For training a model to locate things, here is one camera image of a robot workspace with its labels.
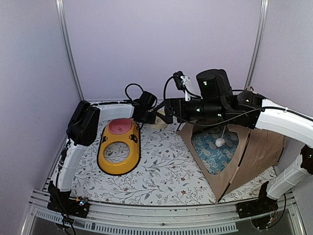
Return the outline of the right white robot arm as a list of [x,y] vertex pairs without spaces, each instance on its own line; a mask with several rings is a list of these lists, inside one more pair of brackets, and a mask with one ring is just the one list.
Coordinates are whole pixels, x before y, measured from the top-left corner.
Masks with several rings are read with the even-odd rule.
[[250,130],[275,132],[303,143],[296,160],[275,179],[263,186],[259,196],[277,200],[286,191],[313,173],[313,119],[287,107],[278,105],[259,93],[232,89],[223,69],[209,69],[197,74],[200,95],[194,94],[190,78],[177,71],[170,78],[184,98],[164,98],[162,119],[197,127],[213,128],[237,124]]

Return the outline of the beige fabric pet tent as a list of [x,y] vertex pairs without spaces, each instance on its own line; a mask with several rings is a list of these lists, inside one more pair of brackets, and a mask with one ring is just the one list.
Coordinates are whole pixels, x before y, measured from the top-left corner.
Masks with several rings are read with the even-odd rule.
[[285,136],[229,124],[220,135],[186,123],[178,131],[209,183],[216,202],[277,165]]

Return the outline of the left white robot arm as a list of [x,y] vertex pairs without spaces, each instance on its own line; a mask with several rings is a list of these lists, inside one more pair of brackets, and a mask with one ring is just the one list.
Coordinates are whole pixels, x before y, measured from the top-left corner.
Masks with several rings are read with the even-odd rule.
[[[140,160],[140,124],[153,124],[152,112],[157,98],[144,91],[135,100],[89,103],[79,102],[66,130],[67,143],[62,150],[56,176],[49,182],[50,194],[70,194],[71,183],[78,163],[88,146],[96,140],[98,124],[108,121],[100,138],[97,164],[109,175],[123,175],[132,171]],[[112,164],[104,157],[105,148],[124,142],[130,149],[126,160]]]

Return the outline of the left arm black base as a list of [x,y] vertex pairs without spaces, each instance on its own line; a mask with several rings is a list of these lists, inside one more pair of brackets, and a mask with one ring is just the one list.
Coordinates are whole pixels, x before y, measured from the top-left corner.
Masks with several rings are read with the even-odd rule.
[[70,198],[71,191],[61,192],[54,186],[53,181],[49,182],[48,192],[50,194],[47,205],[49,210],[80,218],[87,218],[90,208],[88,198]]

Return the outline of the cream round bowl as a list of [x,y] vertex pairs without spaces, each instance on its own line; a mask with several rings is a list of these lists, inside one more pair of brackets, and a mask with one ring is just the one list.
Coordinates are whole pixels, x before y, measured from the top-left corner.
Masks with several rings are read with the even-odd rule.
[[156,116],[154,124],[152,124],[153,129],[164,129],[168,126],[159,116]]

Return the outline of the blue snowman pattern mat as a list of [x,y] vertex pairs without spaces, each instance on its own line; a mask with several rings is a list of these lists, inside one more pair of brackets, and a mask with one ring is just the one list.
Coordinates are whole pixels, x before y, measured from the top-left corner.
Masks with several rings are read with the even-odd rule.
[[239,137],[235,132],[225,130],[225,144],[217,147],[215,141],[220,138],[222,131],[200,132],[191,138],[192,146],[209,174],[217,175],[231,162],[238,144]]

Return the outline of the pink round bowl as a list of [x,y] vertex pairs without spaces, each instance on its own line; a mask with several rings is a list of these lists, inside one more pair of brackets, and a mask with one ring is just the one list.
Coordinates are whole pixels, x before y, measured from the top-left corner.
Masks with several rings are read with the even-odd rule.
[[108,130],[114,135],[123,135],[132,127],[132,120],[128,118],[114,119],[108,123]]

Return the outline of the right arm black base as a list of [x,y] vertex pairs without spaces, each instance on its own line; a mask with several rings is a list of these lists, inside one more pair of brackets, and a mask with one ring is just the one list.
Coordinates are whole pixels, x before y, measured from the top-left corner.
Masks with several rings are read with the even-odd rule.
[[274,212],[273,215],[261,219],[254,219],[252,225],[259,230],[266,230],[272,227],[277,216],[278,204],[277,199],[271,199],[267,195],[267,186],[269,181],[262,184],[258,198],[255,200],[241,202],[236,204],[236,212],[239,218],[247,218],[261,215],[267,212]]

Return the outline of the yellow pet bowl stand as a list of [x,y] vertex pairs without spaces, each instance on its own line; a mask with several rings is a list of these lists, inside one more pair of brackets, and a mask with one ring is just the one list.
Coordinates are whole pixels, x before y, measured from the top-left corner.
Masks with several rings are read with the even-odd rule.
[[101,171],[113,176],[127,174],[139,164],[140,154],[140,130],[133,120],[131,129],[123,135],[110,133],[106,125],[97,155],[97,164]]

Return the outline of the black tent pole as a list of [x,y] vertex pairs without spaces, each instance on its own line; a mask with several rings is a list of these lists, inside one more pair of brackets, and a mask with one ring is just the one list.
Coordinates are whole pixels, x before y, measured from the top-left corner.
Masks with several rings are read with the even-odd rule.
[[228,182],[228,185],[226,187],[226,189],[224,190],[224,192],[222,193],[222,195],[220,196],[220,198],[216,201],[216,204],[220,202],[220,200],[224,197],[224,195],[228,192],[228,189],[230,188],[230,186],[232,185],[233,181],[234,181],[234,178],[240,168],[240,165],[243,161],[243,158],[245,156],[245,152],[246,152],[246,149],[247,149],[247,145],[248,145],[248,142],[249,142],[249,139],[250,139],[250,133],[248,133],[247,135],[247,140],[246,140],[246,143],[245,143],[245,147],[241,153],[241,157],[240,157],[240,160],[239,160],[239,163],[237,164],[237,167],[235,169],[235,171],[233,172],[233,175],[232,177],[230,178],[229,182]]

